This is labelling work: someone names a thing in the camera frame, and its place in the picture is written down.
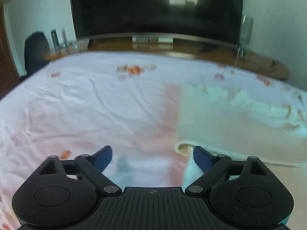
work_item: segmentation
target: black television screen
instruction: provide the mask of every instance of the black television screen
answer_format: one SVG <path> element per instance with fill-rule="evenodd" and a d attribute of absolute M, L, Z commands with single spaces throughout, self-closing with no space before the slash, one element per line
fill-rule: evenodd
<path fill-rule="evenodd" d="M 77 38 L 113 33 L 192 35 L 237 44 L 243 0 L 71 0 Z"/>

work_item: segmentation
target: bed sheet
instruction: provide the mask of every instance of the bed sheet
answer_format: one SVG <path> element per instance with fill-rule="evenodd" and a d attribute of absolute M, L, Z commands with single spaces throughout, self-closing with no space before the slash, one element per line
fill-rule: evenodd
<path fill-rule="evenodd" d="M 187 158 L 173 148 L 182 83 L 240 88 L 297 109 L 307 101 L 286 83 L 206 61 L 118 52 L 59 59 L 0 101 L 0 228 L 19 227 L 12 196 L 49 155 L 70 159 L 111 145 L 103 173 L 120 187 L 180 186 Z M 295 200 L 289 227 L 303 229 L 307 170 L 270 168 Z"/>

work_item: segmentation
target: white wall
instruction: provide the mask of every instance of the white wall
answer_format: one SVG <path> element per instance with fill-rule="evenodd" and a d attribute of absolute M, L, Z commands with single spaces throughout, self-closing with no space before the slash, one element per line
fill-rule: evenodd
<path fill-rule="evenodd" d="M 75 40 L 70 0 L 10 0 L 4 5 L 7 35 L 16 68 L 20 75 L 24 68 L 25 40 L 35 31 L 43 31 L 52 47 L 51 30 L 56 29 L 59 42 L 62 30 L 67 40 Z"/>
<path fill-rule="evenodd" d="M 307 0 L 244 0 L 254 17 L 249 48 L 284 63 L 288 83 L 307 90 Z"/>
<path fill-rule="evenodd" d="M 278 59 L 291 72 L 289 83 L 307 90 L 307 0 L 244 0 L 243 12 L 255 18 L 250 49 Z M 19 74 L 24 74 L 25 39 L 50 31 L 59 41 L 64 29 L 75 40 L 70 0 L 10 0 L 4 6 L 10 47 Z"/>

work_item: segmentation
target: black chair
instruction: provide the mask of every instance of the black chair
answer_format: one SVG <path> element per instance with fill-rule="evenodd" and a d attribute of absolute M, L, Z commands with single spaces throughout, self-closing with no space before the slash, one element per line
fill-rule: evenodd
<path fill-rule="evenodd" d="M 25 69 L 26 76 L 20 77 L 20 81 L 24 81 L 33 73 L 47 65 L 50 61 L 44 56 L 50 53 L 48 41 L 43 32 L 35 32 L 30 35 L 25 42 Z"/>

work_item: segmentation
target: light green cloth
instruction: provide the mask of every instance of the light green cloth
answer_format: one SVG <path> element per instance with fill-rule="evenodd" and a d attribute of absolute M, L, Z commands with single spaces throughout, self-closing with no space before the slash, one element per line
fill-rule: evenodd
<path fill-rule="evenodd" d="M 201 146 L 234 160 L 307 166 L 307 113 L 266 104 L 246 91 L 184 85 L 176 127 L 177 153 Z"/>

